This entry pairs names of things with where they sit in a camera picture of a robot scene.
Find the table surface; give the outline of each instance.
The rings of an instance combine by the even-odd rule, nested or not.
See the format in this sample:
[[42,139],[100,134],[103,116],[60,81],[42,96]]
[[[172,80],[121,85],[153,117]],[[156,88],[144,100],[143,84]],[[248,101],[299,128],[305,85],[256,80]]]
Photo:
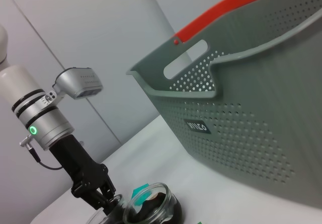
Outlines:
[[[322,223],[322,210],[266,194],[199,163],[160,116],[103,163],[126,200],[145,183],[167,184],[182,205],[185,223]],[[68,190],[31,224],[85,224],[94,212]]]

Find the gray plastic basket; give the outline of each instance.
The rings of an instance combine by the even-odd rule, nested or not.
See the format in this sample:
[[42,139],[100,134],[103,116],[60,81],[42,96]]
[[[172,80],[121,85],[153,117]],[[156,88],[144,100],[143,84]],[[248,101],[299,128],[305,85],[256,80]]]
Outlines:
[[[186,43],[170,39],[129,74],[190,155],[322,208],[320,8],[322,0],[255,1]],[[207,52],[168,80],[164,68],[201,39]]]

